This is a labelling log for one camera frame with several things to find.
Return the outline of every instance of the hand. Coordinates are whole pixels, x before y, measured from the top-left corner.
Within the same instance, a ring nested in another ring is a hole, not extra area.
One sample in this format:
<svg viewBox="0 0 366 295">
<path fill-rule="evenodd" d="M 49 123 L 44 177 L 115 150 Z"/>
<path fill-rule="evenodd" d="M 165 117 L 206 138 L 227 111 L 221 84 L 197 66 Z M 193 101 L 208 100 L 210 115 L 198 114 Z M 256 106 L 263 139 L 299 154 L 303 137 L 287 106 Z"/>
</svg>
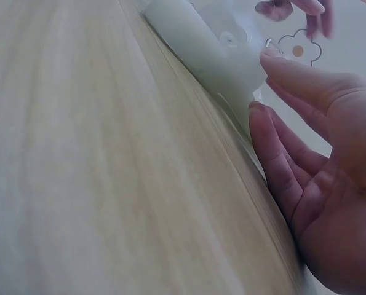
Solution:
<svg viewBox="0 0 366 295">
<path fill-rule="evenodd" d="M 321 28 L 324 36 L 331 38 L 333 33 L 332 0 L 270 0 L 259 2 L 255 10 L 271 20 L 279 22 L 292 13 L 292 3 L 306 13 L 308 38 L 314 38 Z"/>
<path fill-rule="evenodd" d="M 253 147 L 311 272 L 366 294 L 366 83 L 261 55 L 269 86 L 333 147 L 310 150 L 269 107 L 250 105 Z"/>
</svg>

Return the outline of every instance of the human hand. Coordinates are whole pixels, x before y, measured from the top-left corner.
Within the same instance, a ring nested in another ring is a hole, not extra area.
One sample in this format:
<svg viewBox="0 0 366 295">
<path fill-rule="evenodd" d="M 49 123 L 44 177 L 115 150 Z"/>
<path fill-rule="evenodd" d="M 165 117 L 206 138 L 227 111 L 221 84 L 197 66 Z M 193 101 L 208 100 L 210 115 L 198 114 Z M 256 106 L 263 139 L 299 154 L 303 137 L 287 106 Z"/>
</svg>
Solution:
<svg viewBox="0 0 366 295">
<path fill-rule="evenodd" d="M 333 32 L 332 0 L 270 0 L 257 4 L 255 10 L 265 17 L 279 22 L 285 20 L 293 11 L 292 4 L 306 13 L 307 37 L 313 38 L 320 29 L 326 38 Z"/>
<path fill-rule="evenodd" d="M 261 55 L 269 86 L 333 147 L 310 150 L 278 115 L 250 105 L 253 147 L 311 272 L 342 294 L 366 294 L 366 83 Z"/>
</svg>

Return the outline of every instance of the finger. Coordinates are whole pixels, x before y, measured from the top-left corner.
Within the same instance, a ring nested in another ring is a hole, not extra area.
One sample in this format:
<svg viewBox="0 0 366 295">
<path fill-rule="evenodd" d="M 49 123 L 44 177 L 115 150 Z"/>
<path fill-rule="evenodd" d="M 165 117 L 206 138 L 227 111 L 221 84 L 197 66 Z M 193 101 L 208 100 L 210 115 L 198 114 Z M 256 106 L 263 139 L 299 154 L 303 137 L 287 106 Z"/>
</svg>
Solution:
<svg viewBox="0 0 366 295">
<path fill-rule="evenodd" d="M 320 15 L 325 12 L 325 7 L 318 0 L 291 0 L 291 2 L 310 15 Z"/>
<path fill-rule="evenodd" d="M 266 107 L 250 108 L 250 132 L 254 150 L 265 172 L 270 191 L 290 223 L 303 190 L 282 151 L 282 144 Z"/>
<path fill-rule="evenodd" d="M 272 123 L 273 123 L 274 127 L 276 128 L 276 132 L 277 132 L 277 135 L 278 135 L 276 122 L 273 120 L 273 115 L 276 116 L 275 118 L 278 117 L 276 112 L 272 108 L 270 108 L 269 106 L 264 106 L 264 105 L 262 105 L 261 103 L 259 103 L 257 101 L 253 101 L 250 104 L 250 107 L 252 108 L 252 107 L 255 107 L 255 106 L 258 106 L 259 108 L 266 108 L 266 110 L 270 114 Z M 282 141 L 281 141 L 281 149 L 282 149 L 282 153 L 283 153 L 285 159 L 287 160 L 287 162 L 289 164 L 289 167 L 291 168 L 291 170 L 293 172 L 293 175 L 295 175 L 295 178 L 298 181 L 299 185 L 302 188 L 306 187 L 307 183 L 311 180 L 312 176 L 308 172 L 304 171 L 303 168 L 301 168 L 299 165 L 297 165 L 295 163 L 295 161 L 292 159 L 292 157 L 290 156 L 290 154 L 286 150 L 286 148 L 285 148 L 284 144 L 282 143 Z"/>
<path fill-rule="evenodd" d="M 311 176 L 318 174 L 328 162 L 328 158 L 308 148 L 273 110 L 271 112 L 271 118 L 281 143 L 296 165 Z"/>
<path fill-rule="evenodd" d="M 325 12 L 320 16 L 321 26 L 322 26 L 322 34 L 328 39 L 332 38 L 333 33 L 333 2 L 332 0 L 322 0 L 322 4 L 325 7 Z"/>
<path fill-rule="evenodd" d="M 323 113 L 305 103 L 302 100 L 287 93 L 279 87 L 273 80 L 267 78 L 266 82 L 274 93 L 281 98 L 288 106 L 290 106 L 298 115 L 310 126 L 316 133 L 319 134 L 329 144 L 329 134 L 327 128 L 327 120 Z"/>
<path fill-rule="evenodd" d="M 318 17 L 310 14 L 306 14 L 307 18 L 307 33 L 306 36 L 309 39 L 314 39 L 318 32 Z"/>
<path fill-rule="evenodd" d="M 366 84 L 355 75 L 333 74 L 269 54 L 272 53 L 264 50 L 260 57 L 268 77 L 287 93 L 324 114 L 337 99 L 347 95 L 349 89 L 366 89 Z"/>
<path fill-rule="evenodd" d="M 255 6 L 255 11 L 274 22 L 279 22 L 281 20 L 285 20 L 291 15 L 293 7 L 291 2 L 287 0 L 278 0 L 275 2 L 262 1 Z"/>
</svg>

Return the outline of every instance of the flower print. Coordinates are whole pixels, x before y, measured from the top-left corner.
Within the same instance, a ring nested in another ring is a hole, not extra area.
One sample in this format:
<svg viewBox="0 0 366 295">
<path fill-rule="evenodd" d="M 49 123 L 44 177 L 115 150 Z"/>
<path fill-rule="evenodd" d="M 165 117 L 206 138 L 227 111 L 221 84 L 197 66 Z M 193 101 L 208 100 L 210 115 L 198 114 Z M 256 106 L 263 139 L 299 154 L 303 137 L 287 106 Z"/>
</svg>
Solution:
<svg viewBox="0 0 366 295">
<path fill-rule="evenodd" d="M 289 60 L 312 66 L 322 55 L 322 48 L 312 39 L 307 39 L 306 30 L 299 29 L 293 35 L 285 35 L 279 45 Z"/>
</svg>

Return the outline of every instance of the wooden surface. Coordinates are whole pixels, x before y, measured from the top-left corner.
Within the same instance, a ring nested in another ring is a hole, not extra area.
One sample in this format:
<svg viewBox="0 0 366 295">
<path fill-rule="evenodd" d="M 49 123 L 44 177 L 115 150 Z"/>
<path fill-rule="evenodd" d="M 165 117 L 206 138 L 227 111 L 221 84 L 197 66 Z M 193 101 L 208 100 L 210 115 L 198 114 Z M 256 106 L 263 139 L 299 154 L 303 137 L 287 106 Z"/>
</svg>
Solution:
<svg viewBox="0 0 366 295">
<path fill-rule="evenodd" d="M 294 294 L 259 173 L 131 0 L 0 0 L 0 294 Z"/>
</svg>

